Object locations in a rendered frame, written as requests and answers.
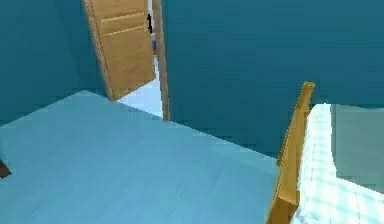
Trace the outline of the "wooden bed with white sheet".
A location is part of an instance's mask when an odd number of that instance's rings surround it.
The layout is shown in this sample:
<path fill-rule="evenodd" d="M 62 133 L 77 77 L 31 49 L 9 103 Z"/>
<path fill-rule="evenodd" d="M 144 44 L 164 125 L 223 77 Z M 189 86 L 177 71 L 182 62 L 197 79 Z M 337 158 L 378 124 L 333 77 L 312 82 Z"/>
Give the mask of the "wooden bed with white sheet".
<path fill-rule="evenodd" d="M 314 87 L 302 85 L 264 224 L 384 224 L 384 194 L 336 176 L 331 106 L 310 105 Z"/>

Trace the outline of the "light wooden room door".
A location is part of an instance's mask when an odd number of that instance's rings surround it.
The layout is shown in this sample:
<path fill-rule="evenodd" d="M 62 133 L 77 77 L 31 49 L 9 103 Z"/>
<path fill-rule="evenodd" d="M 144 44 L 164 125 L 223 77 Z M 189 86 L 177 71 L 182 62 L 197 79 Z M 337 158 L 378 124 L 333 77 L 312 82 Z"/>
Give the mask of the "light wooden room door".
<path fill-rule="evenodd" d="M 82 0 L 107 96 L 117 101 L 155 79 L 148 0 Z"/>

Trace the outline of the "dark brown furniture corner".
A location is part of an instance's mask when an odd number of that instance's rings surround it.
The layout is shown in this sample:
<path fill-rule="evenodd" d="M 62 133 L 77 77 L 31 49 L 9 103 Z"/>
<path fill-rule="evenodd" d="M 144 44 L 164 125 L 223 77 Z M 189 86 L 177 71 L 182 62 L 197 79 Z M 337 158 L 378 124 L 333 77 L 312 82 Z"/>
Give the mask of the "dark brown furniture corner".
<path fill-rule="evenodd" d="M 0 160 L 0 178 L 4 179 L 11 174 L 12 174 L 12 172 L 7 167 L 7 165 L 2 160 Z"/>

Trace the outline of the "pale green pillow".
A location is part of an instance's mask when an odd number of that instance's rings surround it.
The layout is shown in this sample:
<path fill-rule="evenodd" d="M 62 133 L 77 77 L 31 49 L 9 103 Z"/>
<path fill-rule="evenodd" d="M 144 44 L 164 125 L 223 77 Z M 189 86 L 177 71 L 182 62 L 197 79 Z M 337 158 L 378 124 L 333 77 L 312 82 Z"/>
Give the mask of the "pale green pillow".
<path fill-rule="evenodd" d="M 336 176 L 384 194 L 384 108 L 333 104 L 331 127 Z"/>

